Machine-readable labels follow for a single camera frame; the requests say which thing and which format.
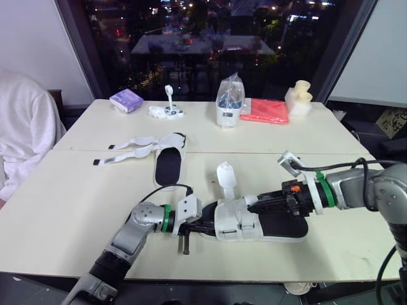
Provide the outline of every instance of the night city view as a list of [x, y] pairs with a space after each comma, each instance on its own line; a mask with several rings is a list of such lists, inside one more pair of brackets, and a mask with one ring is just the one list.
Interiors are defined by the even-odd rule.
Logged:
[[311, 80], [344, 1], [84, 0], [112, 92], [214, 100], [234, 72], [248, 97]]

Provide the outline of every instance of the tissue box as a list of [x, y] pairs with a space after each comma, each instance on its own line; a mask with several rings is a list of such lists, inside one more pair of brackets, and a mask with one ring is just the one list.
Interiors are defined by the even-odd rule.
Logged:
[[132, 90], [124, 89], [110, 98], [111, 103], [119, 110], [130, 113], [142, 105], [143, 99]]

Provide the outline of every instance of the white wall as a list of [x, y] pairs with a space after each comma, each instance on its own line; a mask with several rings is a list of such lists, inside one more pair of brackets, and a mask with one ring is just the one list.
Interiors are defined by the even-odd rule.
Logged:
[[331, 100], [407, 107], [407, 1], [379, 0]]
[[0, 65], [62, 89], [65, 105], [93, 101], [54, 0], [1, 1]]

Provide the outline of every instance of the white sandal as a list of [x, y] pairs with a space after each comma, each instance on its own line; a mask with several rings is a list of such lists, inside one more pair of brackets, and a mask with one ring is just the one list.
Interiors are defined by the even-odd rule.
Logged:
[[120, 145], [112, 144], [109, 146], [109, 149], [123, 149], [132, 144], [144, 147], [134, 149], [132, 152], [113, 158], [95, 159], [93, 165], [121, 162], [127, 158], [143, 158], [149, 155], [151, 151], [155, 151], [155, 184], [159, 187], [176, 184], [180, 181], [186, 152], [185, 135], [181, 133], [170, 133], [160, 139], [154, 137], [136, 137]]

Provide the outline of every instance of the orange towel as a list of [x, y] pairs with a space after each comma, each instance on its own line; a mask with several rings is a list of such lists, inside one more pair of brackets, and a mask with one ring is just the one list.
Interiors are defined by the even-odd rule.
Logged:
[[279, 100], [260, 100], [252, 98], [250, 114], [241, 114], [240, 119], [274, 124], [287, 124], [288, 111], [286, 103]]

